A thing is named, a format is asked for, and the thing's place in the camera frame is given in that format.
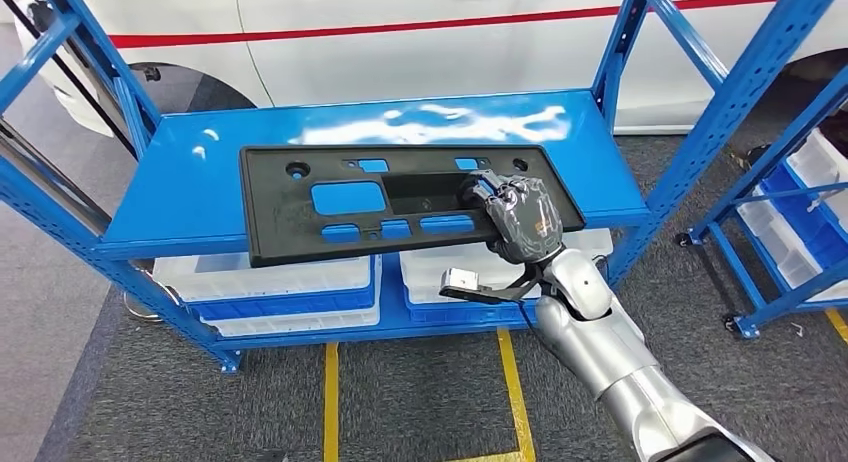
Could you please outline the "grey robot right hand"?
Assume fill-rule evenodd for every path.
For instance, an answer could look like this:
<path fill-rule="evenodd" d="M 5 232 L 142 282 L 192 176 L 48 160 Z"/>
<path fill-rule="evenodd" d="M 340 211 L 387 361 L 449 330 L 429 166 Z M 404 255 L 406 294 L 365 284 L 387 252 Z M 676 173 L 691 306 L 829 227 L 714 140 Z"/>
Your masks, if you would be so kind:
<path fill-rule="evenodd" d="M 564 247 L 561 217 L 541 179 L 474 170 L 463 182 L 462 196 L 485 210 L 498 231 L 486 246 L 505 261 L 540 263 Z"/>

